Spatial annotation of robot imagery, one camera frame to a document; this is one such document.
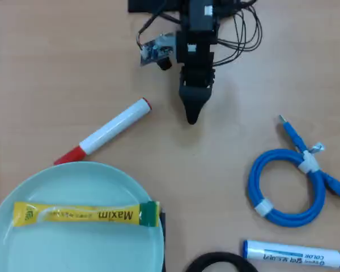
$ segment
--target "marker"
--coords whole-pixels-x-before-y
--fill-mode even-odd
[[[243,243],[243,257],[262,261],[340,268],[339,251],[298,245],[245,240]]]
[[[117,134],[127,129],[130,125],[151,111],[150,103],[141,98],[127,110],[120,113],[96,132],[79,143],[71,151],[54,162],[54,165],[83,160],[102,145],[114,138]]]

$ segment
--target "light blue plate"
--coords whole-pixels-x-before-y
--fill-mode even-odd
[[[15,201],[123,206],[148,200],[133,178],[105,164],[77,162],[43,170],[0,205],[0,272],[161,272],[161,226],[44,222],[12,227]]]

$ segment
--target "light brown surface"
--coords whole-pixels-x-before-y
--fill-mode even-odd
[[[279,113],[308,144],[326,144],[319,162],[340,179],[340,0],[259,0],[256,8],[261,47],[217,69],[214,93],[190,126],[179,69],[140,69],[134,38],[147,17],[128,15],[125,0],[1,0],[0,201],[145,96],[153,112],[90,159],[125,171],[162,201],[169,272],[210,250],[239,252],[244,238],[340,250],[337,197],[327,194],[314,223],[288,229],[260,218],[245,196],[254,159],[288,147],[275,129]],[[144,40],[173,28],[159,19]],[[229,21],[221,36],[233,32]],[[270,165],[261,182],[283,211],[308,204],[306,179],[291,165]],[[260,272],[320,270],[254,264]]]

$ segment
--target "yellow packet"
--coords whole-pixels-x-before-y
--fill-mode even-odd
[[[42,205],[15,202],[14,227],[38,222],[119,222],[147,227],[159,226],[160,203],[149,201],[125,207]]]

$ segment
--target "coiled cable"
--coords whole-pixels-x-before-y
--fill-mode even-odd
[[[274,224],[284,227],[300,227],[310,223],[321,212],[324,206],[326,187],[340,196],[340,181],[320,170],[315,157],[308,151],[296,130],[280,116],[283,128],[290,136],[295,147],[300,151],[275,149],[263,153],[254,162],[248,179],[248,194],[256,211]],[[300,214],[286,214],[273,208],[272,203],[263,196],[260,190],[260,175],[265,165],[274,160],[292,163],[303,171],[312,183],[314,203]]]

